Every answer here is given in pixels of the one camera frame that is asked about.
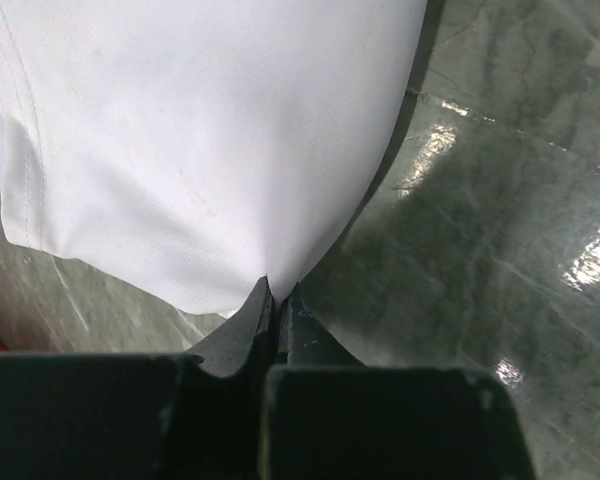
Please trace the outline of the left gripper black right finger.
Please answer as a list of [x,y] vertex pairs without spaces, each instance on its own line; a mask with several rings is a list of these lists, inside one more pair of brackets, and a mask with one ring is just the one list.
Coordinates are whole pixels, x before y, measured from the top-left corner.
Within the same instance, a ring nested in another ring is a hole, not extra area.
[[518,414],[492,376],[370,367],[293,293],[263,391],[264,479],[531,479]]

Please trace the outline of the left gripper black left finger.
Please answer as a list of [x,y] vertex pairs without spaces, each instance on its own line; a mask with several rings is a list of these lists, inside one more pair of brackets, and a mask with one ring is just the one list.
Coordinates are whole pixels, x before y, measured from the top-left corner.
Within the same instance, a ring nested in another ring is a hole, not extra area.
[[254,479],[274,305],[181,353],[0,353],[0,479]]

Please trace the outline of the white t-shirt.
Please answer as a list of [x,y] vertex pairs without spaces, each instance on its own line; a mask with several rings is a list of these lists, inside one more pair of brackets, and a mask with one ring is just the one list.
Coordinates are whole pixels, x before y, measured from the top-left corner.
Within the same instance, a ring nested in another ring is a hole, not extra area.
[[388,148],[422,1],[0,1],[6,239],[191,314],[285,298]]

